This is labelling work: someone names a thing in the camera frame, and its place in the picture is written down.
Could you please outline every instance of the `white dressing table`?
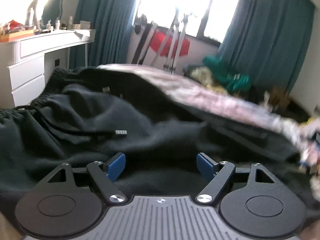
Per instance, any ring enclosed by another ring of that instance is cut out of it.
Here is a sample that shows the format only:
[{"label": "white dressing table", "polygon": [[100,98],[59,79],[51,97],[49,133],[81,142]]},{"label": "white dressing table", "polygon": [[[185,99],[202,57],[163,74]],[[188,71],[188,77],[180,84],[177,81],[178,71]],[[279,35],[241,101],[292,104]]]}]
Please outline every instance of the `white dressing table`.
[{"label": "white dressing table", "polygon": [[0,43],[0,109],[26,105],[43,91],[44,54],[94,41],[95,30],[57,30]]}]

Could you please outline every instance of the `brown object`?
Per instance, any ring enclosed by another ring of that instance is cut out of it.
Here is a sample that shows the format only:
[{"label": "brown object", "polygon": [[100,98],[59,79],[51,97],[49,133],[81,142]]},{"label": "brown object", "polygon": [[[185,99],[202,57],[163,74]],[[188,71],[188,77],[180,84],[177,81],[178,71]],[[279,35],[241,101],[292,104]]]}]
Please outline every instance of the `brown object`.
[{"label": "brown object", "polygon": [[281,111],[285,111],[290,102],[291,98],[289,97],[288,92],[285,92],[278,87],[274,87],[270,91],[270,98],[268,103],[273,107],[278,106]]},{"label": "brown object", "polygon": [[33,35],[34,35],[33,29],[21,31],[21,32],[16,32],[16,33],[9,33],[9,34],[0,36],[0,42],[14,41],[14,40],[26,38],[26,37],[33,36]]}]

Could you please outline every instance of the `gray metal plate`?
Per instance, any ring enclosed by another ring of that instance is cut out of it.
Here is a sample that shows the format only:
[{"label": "gray metal plate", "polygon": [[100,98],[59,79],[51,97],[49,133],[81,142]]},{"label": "gray metal plate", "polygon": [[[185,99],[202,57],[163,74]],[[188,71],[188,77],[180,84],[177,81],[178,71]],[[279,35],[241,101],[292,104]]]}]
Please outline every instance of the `gray metal plate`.
[{"label": "gray metal plate", "polygon": [[[246,240],[228,227],[211,206],[199,206],[189,196],[135,196],[111,207],[91,231],[73,240]],[[35,240],[27,236],[24,240]]]}]

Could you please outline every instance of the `teal curtain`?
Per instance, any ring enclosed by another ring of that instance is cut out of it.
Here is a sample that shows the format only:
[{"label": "teal curtain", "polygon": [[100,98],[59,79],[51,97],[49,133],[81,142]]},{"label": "teal curtain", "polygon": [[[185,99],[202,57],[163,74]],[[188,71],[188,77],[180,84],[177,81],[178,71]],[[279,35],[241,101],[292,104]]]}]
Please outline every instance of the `teal curtain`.
[{"label": "teal curtain", "polygon": [[218,55],[253,85],[290,91],[309,46],[314,9],[309,0],[239,0]]},{"label": "teal curtain", "polygon": [[[88,65],[125,63],[135,0],[79,0],[75,23],[90,21],[96,30],[88,48]],[[70,50],[70,68],[84,66],[84,45]]]}]

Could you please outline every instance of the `window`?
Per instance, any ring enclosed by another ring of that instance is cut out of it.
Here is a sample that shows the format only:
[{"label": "window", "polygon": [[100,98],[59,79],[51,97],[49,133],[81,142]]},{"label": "window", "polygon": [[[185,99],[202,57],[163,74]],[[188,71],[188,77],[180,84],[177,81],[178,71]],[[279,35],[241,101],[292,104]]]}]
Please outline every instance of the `window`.
[{"label": "window", "polygon": [[186,34],[203,40],[221,43],[231,23],[238,0],[137,0],[140,1],[138,17],[145,14],[148,22],[169,28],[179,8],[179,20],[183,14],[189,17]]}]

